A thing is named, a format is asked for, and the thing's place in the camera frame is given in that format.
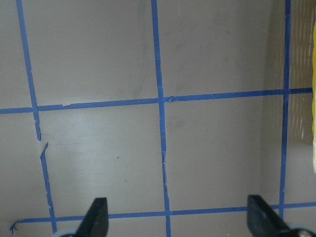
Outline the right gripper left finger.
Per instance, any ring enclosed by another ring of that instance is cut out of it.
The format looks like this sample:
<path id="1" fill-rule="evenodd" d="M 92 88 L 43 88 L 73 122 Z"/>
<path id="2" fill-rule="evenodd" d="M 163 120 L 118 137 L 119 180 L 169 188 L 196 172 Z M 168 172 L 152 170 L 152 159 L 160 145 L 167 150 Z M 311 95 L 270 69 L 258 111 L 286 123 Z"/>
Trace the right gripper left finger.
<path id="1" fill-rule="evenodd" d="M 109 229 L 106 197 L 96 198 L 76 230 L 75 237 L 106 237 Z"/>

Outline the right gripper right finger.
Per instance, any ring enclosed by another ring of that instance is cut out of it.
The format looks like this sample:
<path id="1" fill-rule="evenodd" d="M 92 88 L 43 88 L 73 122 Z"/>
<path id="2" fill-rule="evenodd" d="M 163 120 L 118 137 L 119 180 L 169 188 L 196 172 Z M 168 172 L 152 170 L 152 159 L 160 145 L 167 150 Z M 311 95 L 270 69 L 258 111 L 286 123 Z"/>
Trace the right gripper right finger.
<path id="1" fill-rule="evenodd" d="M 247 227 L 253 237 L 289 237 L 291 233 L 260 195 L 247 197 Z"/>

